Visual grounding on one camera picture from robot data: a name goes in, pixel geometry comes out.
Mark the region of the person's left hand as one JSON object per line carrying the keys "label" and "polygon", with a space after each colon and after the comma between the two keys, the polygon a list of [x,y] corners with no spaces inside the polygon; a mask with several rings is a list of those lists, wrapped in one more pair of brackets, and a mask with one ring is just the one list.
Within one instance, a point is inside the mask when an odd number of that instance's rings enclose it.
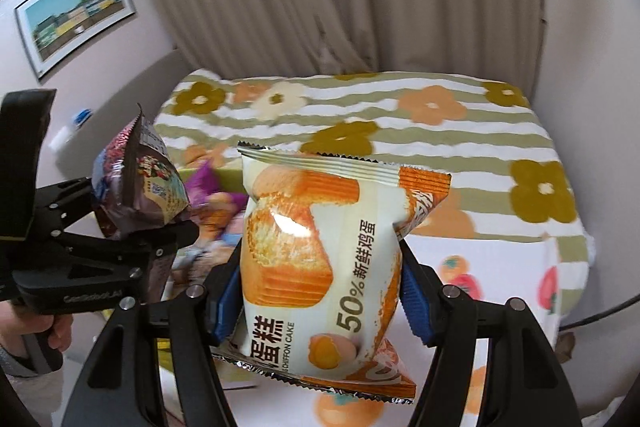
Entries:
{"label": "person's left hand", "polygon": [[64,352],[72,343],[71,315],[40,315],[31,309],[2,301],[0,312],[1,347],[10,355],[27,357],[23,340],[26,335],[47,333],[50,348]]}

